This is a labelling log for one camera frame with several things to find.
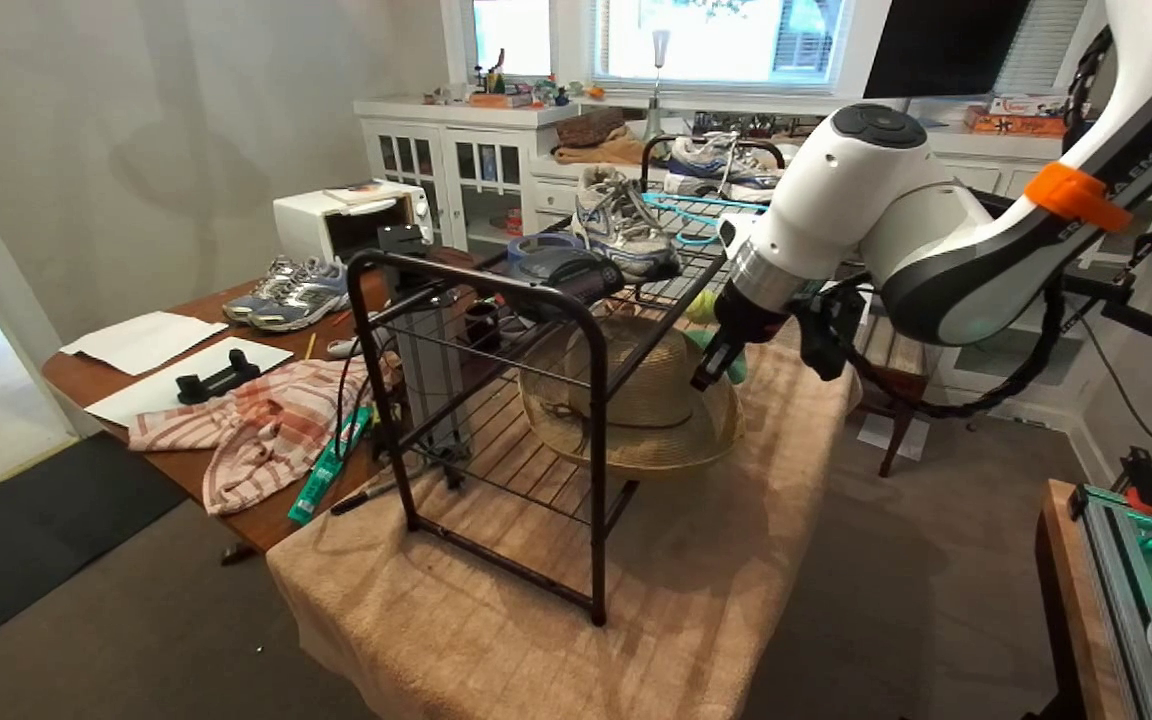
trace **gray carpet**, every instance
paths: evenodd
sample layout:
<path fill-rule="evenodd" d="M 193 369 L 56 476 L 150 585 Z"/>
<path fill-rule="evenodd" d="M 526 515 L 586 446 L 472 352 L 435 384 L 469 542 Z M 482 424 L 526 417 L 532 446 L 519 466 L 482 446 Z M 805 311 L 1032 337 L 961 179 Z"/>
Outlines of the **gray carpet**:
<path fill-rule="evenodd" d="M 1010 715 L 1054 694 L 1032 568 L 1037 500 L 1077 476 L 1063 436 L 935 424 L 930 455 L 876 476 L 845 438 L 815 542 L 749 715 Z M 0 627 L 0 720 L 370 715 L 300 647 L 265 563 L 193 502 Z"/>

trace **metal wire rack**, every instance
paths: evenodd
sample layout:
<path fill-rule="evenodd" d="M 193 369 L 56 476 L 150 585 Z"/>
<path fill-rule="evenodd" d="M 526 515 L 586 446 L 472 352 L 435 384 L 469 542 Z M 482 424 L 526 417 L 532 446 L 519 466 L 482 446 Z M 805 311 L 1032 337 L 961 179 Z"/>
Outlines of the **metal wire rack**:
<path fill-rule="evenodd" d="M 642 291 L 651 304 L 651 333 L 610 369 L 610 338 L 595 309 L 506 272 L 506 259 L 462 269 L 398 251 L 366 251 L 348 263 L 348 291 L 356 309 L 356 338 L 375 375 L 382 453 L 391 463 L 408 533 L 434 533 L 482 561 L 493 561 L 535 589 L 548 589 L 589 610 L 591 624 L 610 620 L 603 563 L 610 537 L 638 496 L 632 476 L 610 470 L 610 401 L 646 363 L 664 333 L 684 314 L 701 288 L 723 279 L 723 251 L 682 251 L 684 272 L 670 282 Z M 366 311 L 366 272 L 389 272 L 418 288 L 389 311 Z M 500 349 L 472 342 L 463 311 L 482 300 L 508 309 L 539 309 L 539 321 L 506 337 Z M 385 384 L 382 337 L 406 358 L 406 380 Z M 535 369 L 532 349 L 581 333 L 589 342 L 589 375 Z M 519 401 L 519 370 L 539 370 L 589 393 L 589 455 L 572 458 L 543 446 Z"/>

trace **cable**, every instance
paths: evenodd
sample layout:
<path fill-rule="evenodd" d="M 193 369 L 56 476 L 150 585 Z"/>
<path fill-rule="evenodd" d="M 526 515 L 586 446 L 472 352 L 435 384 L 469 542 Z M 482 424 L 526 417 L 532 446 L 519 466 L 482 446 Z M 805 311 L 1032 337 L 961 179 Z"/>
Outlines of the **cable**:
<path fill-rule="evenodd" d="M 1128 388 L 1126 388 L 1126 380 L 1120 380 L 1120 370 L 1107 363 L 1107 357 L 1103 357 L 1103 349 L 1102 349 L 1102 338 L 1095 338 L 1095 326 L 1085 321 L 1085 333 L 1088 333 L 1088 338 L 1091 338 L 1091 349 L 1095 349 L 1095 357 L 1102 357 L 1102 363 L 1103 363 L 1103 370 L 1107 370 L 1107 380 L 1112 380 L 1112 388 L 1120 393 L 1120 401 L 1128 403 L 1128 411 L 1131 411 L 1131 420 L 1143 429 L 1143 436 L 1152 438 L 1152 429 L 1149 429 L 1149 420 L 1139 417 L 1139 408 L 1131 403 L 1131 396 L 1128 396 Z"/>

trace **rug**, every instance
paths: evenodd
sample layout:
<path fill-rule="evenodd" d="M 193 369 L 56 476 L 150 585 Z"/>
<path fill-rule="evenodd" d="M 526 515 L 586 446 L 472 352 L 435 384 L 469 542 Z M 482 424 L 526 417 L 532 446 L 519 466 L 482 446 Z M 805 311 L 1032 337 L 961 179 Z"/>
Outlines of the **rug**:
<path fill-rule="evenodd" d="M 0 483 L 0 624 L 162 520 L 182 489 L 112 436 Z"/>

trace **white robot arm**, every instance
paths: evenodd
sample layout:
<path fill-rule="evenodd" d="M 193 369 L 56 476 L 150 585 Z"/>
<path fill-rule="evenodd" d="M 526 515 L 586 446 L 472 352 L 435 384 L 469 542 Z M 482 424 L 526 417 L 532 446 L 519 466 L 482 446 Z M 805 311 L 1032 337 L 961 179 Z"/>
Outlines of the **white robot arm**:
<path fill-rule="evenodd" d="M 1102 119 L 1000 216 L 955 183 L 892 106 L 834 112 L 791 157 L 766 224 L 734 247 L 719 333 L 698 384 L 774 338 L 845 259 L 904 337 L 978 342 L 1010 326 L 1102 232 L 1152 195 L 1152 3 L 1107 0 L 1115 87 Z"/>

